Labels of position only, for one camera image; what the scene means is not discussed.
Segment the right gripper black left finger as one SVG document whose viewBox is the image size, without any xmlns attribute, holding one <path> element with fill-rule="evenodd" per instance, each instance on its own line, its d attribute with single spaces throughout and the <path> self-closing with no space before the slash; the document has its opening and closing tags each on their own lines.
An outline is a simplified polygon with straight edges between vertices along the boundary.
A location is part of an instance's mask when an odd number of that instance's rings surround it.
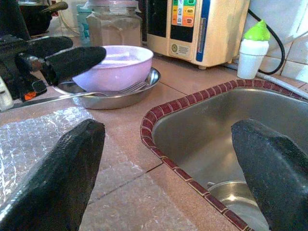
<svg viewBox="0 0 308 231">
<path fill-rule="evenodd" d="M 77 231 L 95 186 L 105 126 L 87 119 L 64 134 L 0 208 L 2 231 Z"/>
</svg>

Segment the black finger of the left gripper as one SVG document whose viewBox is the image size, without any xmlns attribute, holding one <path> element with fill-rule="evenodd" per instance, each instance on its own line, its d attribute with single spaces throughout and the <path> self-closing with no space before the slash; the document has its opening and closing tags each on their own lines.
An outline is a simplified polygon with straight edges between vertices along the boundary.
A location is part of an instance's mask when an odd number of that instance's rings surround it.
<svg viewBox="0 0 308 231">
<path fill-rule="evenodd" d="M 45 58 L 61 50 L 69 49 L 73 46 L 73 41 L 69 37 L 41 37 L 28 41 L 26 53 L 39 58 Z"/>
<path fill-rule="evenodd" d="M 101 46 L 65 49 L 44 58 L 42 74 L 49 85 L 57 86 L 90 70 L 105 57 L 106 49 Z"/>
</svg>

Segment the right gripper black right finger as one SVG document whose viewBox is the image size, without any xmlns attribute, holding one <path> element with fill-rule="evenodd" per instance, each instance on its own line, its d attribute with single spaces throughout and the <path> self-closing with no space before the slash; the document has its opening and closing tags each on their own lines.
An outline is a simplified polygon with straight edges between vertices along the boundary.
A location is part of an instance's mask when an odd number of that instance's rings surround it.
<svg viewBox="0 0 308 231">
<path fill-rule="evenodd" d="M 231 139 L 245 181 L 272 231 L 308 229 L 308 155 L 259 121 L 240 120 Z"/>
</svg>

